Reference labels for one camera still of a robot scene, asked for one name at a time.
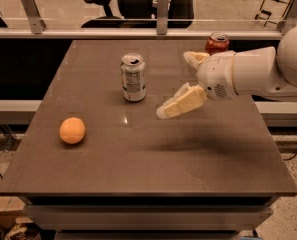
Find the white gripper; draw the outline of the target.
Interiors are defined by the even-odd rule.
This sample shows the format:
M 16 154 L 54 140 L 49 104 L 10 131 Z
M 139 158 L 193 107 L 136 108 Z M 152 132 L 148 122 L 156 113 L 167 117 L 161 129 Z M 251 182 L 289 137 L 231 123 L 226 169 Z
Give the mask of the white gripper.
M 205 52 L 184 52 L 185 61 L 197 70 L 196 78 L 200 86 L 185 83 L 172 98 L 157 108 L 156 115 L 160 119 L 177 117 L 203 106 L 207 96 L 211 100 L 234 99 L 237 96 L 232 81 L 235 55 L 234 51 L 211 56 Z

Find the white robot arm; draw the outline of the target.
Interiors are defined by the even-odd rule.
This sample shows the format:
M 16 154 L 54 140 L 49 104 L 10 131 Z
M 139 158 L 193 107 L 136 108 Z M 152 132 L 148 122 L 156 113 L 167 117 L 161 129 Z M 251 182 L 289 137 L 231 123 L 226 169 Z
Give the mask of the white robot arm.
M 185 114 L 207 100 L 255 95 L 275 101 L 297 102 L 297 27 L 279 45 L 213 55 L 187 51 L 185 61 L 196 70 L 197 84 L 184 84 L 156 111 L 161 119 Z

